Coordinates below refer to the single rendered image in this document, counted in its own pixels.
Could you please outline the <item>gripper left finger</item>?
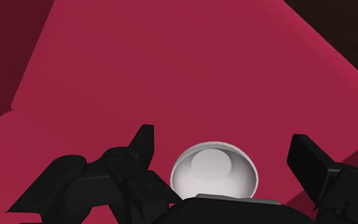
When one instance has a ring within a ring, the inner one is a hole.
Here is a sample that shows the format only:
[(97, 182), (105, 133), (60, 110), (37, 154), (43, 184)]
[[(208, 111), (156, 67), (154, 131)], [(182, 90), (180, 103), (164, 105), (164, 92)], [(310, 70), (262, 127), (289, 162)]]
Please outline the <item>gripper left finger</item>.
[(109, 206), (118, 224), (151, 224), (182, 201), (149, 170), (154, 133), (144, 124), (128, 146), (110, 148), (94, 162), (56, 158), (8, 211), (40, 215), (41, 223), (25, 224), (82, 224), (94, 207)]

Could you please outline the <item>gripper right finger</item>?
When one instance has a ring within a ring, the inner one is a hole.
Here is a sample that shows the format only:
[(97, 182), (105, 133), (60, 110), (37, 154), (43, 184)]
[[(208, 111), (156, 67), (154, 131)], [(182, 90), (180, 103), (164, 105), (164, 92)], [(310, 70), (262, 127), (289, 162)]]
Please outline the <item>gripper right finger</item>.
[(358, 168), (335, 162), (304, 134), (292, 136), (287, 165), (317, 210), (316, 224), (358, 224)]

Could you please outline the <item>red sofa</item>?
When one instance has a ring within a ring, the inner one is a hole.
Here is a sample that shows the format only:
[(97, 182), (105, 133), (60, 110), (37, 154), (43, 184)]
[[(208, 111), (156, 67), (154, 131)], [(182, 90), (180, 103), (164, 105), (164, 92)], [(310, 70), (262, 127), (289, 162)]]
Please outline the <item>red sofa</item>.
[(358, 150), (358, 71), (283, 0), (55, 0), (0, 116), (0, 224), (39, 221), (9, 208), (54, 159), (94, 161), (144, 123), (163, 180), (221, 141), (254, 162), (256, 197), (285, 204), (293, 134), (337, 161)]

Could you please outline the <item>white bowl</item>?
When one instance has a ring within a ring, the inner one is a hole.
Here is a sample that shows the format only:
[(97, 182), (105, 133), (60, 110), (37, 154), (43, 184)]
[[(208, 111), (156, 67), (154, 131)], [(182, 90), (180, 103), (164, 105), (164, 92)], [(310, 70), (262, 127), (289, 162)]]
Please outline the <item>white bowl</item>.
[(256, 166), (240, 148), (209, 141), (185, 150), (176, 160), (170, 187), (182, 199), (200, 193), (252, 198), (258, 189)]

